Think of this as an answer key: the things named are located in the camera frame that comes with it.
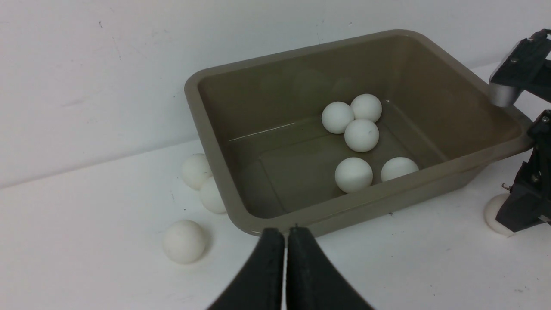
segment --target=white ball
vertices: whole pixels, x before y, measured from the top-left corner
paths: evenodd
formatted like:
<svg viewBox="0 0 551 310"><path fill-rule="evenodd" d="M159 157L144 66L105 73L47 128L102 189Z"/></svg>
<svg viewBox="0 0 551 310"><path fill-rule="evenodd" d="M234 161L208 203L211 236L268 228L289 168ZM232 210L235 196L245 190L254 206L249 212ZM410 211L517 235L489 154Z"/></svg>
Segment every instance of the white ball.
<svg viewBox="0 0 551 310"><path fill-rule="evenodd" d="M182 178L187 186L199 190L212 177L212 171L205 154L193 154L182 165Z"/></svg>
<svg viewBox="0 0 551 310"><path fill-rule="evenodd" d="M486 220L486 224L488 224L493 231L511 237L515 233L495 219L507 198L509 198L509 193L497 195L490 199L484 208L484 219Z"/></svg>
<svg viewBox="0 0 551 310"><path fill-rule="evenodd" d="M218 191L218 187L216 186L216 182L213 177L210 177L205 181L199 191L199 198L201 199L203 206L210 212L226 212L226 207L222 202L222 197L220 197L220 192Z"/></svg>
<svg viewBox="0 0 551 310"><path fill-rule="evenodd" d="M163 251L166 256L178 263L189 264L201 257L207 246L207 237L196 222L178 221L166 230L163 238Z"/></svg>
<svg viewBox="0 0 551 310"><path fill-rule="evenodd" d="M382 114L382 105L377 97L371 94L357 96L350 104L356 119L366 119L372 122L379 120Z"/></svg>
<svg viewBox="0 0 551 310"><path fill-rule="evenodd" d="M417 164L409 158L406 157L396 157L392 158L381 169L381 181L385 182L388 180L399 178L403 175L416 172L419 170Z"/></svg>
<svg viewBox="0 0 551 310"><path fill-rule="evenodd" d="M352 108L344 102L330 103L321 114L321 123L330 133L339 135L354 120Z"/></svg>
<svg viewBox="0 0 551 310"><path fill-rule="evenodd" d="M347 158L337 166L335 170L335 182L345 193L350 194L360 191L373 181L373 170L363 159L357 157Z"/></svg>
<svg viewBox="0 0 551 310"><path fill-rule="evenodd" d="M379 129L370 120L355 120L346 127L344 140L352 151L367 152L377 145L379 141Z"/></svg>

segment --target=white table surface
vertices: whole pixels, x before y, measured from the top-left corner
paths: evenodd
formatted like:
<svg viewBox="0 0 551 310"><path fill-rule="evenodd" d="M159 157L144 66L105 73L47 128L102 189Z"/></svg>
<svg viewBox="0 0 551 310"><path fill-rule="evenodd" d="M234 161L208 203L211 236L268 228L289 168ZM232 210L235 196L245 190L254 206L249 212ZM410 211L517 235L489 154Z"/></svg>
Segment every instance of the white table surface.
<svg viewBox="0 0 551 310"><path fill-rule="evenodd" d="M497 64L474 71L484 79ZM534 118L548 104L523 94ZM158 149L0 190L0 308L205 309L258 238L204 209L180 166L199 141ZM374 307L549 309L551 227L510 238L484 223L529 153L490 165L467 187L318 238ZM180 266L161 249L164 229L190 219L212 238Z"/></svg>

